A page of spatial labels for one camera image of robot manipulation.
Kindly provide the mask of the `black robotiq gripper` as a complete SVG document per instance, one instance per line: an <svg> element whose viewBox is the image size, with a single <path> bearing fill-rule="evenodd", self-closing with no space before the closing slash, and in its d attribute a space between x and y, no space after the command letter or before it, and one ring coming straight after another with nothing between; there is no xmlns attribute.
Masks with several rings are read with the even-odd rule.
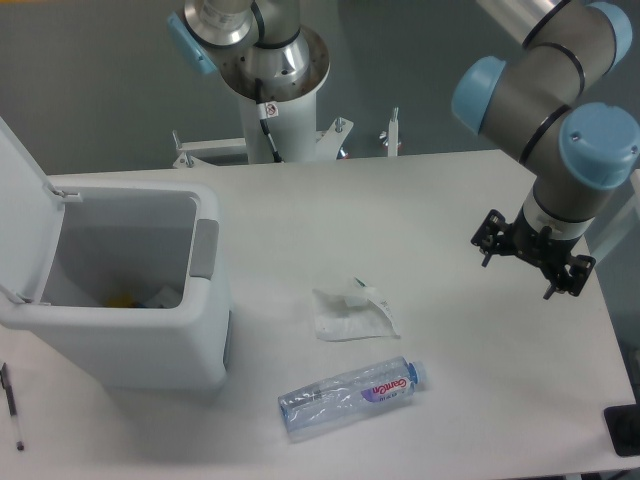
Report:
<svg viewBox="0 0 640 480"><path fill-rule="evenodd" d="M555 293L577 297L596 265L589 255L572 254L577 238L565 238L558 230L562 223L537 205L524 205L516 219L508 223L495 209L488 212L471 238L487 266L493 256L516 256L537 267L549 281L543 299Z"/></svg>

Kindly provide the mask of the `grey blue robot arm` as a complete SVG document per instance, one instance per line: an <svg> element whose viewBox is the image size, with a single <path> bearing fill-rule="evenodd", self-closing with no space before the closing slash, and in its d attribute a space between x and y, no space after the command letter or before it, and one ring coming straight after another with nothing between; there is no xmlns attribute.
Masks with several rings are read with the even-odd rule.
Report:
<svg viewBox="0 0 640 480"><path fill-rule="evenodd" d="M485 258L513 256L539 269L548 293L580 294L594 258L573 249L639 157L639 125L625 110L579 98L627 54L633 29L619 7L578 1L485 1L482 8L524 49L508 64L476 61L451 109L473 133L532 172L517 217L487 214L472 237ZM296 1L187 1L167 20L183 57L219 74L239 101L252 163L334 161L344 120L316 129L316 93L330 67L322 38Z"/></svg>

